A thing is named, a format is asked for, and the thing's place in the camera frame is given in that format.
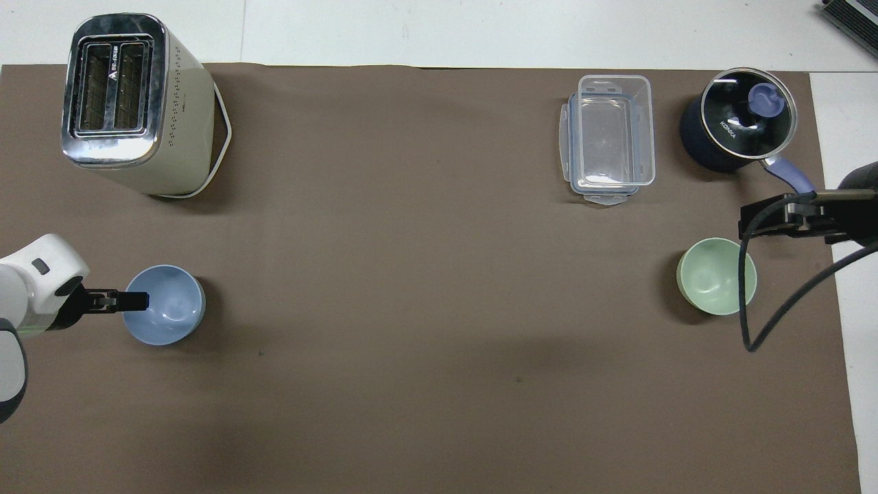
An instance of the plastic food container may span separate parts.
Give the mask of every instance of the plastic food container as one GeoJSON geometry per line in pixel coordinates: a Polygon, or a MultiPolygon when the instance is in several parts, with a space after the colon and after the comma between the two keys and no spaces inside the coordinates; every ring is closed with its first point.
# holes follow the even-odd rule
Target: plastic food container
{"type": "Polygon", "coordinates": [[[655,179],[652,93],[642,76],[584,76],[561,106],[561,169],[586,200],[612,206],[655,179]]]}

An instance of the table surface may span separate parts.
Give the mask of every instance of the table surface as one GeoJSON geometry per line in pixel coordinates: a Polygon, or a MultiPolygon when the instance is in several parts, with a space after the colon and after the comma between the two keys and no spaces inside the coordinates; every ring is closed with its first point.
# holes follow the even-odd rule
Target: table surface
{"type": "MultiPolygon", "coordinates": [[[[187,2],[156,0],[202,62],[430,67],[725,69],[812,72],[824,177],[878,156],[878,60],[817,14],[818,2],[635,0],[187,2]]],[[[143,11],[120,1],[115,11],[143,11]]],[[[105,3],[0,2],[0,64],[64,63],[69,36],[105,3]]],[[[833,247],[840,258],[853,246],[833,247]]],[[[878,492],[878,259],[837,279],[863,492],[878,492]]]]}
{"type": "MultiPolygon", "coordinates": [[[[579,69],[208,68],[234,144],[185,201],[70,166],[65,66],[4,68],[0,156],[32,164],[0,176],[20,184],[4,204],[31,211],[0,217],[3,249],[51,229],[88,246],[89,286],[171,263],[208,299],[178,345],[143,345],[119,316],[26,341],[27,399],[0,428],[10,494],[857,490],[834,280],[755,355],[735,317],[675,289],[689,245],[735,236],[742,201],[786,188],[683,149],[683,108],[714,72],[637,71],[659,176],[590,207],[558,166],[579,69]],[[12,474],[40,460],[64,466],[12,474]]],[[[810,100],[807,74],[777,74],[810,100]]],[[[818,175],[811,105],[799,116],[785,153],[818,175]]],[[[831,259],[819,240],[750,252],[753,321],[831,259]]]]}

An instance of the blue bowl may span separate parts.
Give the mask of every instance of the blue bowl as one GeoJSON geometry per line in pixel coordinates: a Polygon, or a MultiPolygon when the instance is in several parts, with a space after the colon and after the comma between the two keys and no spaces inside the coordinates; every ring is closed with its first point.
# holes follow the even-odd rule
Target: blue bowl
{"type": "Polygon", "coordinates": [[[205,314],[205,290],[175,265],[154,265],[131,280],[129,292],[147,292],[149,308],[123,312],[131,334],[148,345],[170,345],[198,327],[205,314]]]}

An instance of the toaster slot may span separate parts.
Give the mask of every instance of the toaster slot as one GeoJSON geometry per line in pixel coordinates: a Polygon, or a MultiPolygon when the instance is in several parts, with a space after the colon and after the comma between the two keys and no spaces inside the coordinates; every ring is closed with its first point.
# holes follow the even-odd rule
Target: toaster slot
{"type": "Polygon", "coordinates": [[[107,75],[110,71],[112,47],[109,44],[91,44],[85,48],[83,74],[83,102],[79,114],[80,130],[104,128],[104,110],[107,100],[107,75]]]}
{"type": "Polygon", "coordinates": [[[144,43],[125,43],[119,50],[119,81],[113,128],[137,130],[143,126],[147,89],[147,54],[144,43]]]}

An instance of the pot lid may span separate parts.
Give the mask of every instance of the pot lid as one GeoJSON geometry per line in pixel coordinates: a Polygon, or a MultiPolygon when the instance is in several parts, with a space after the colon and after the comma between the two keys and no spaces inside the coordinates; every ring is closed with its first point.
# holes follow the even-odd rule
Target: pot lid
{"type": "Polygon", "coordinates": [[[702,124],[726,152],[761,159],[793,138],[795,104],[787,87],[767,72],[726,70],[702,94],[702,124]]]}

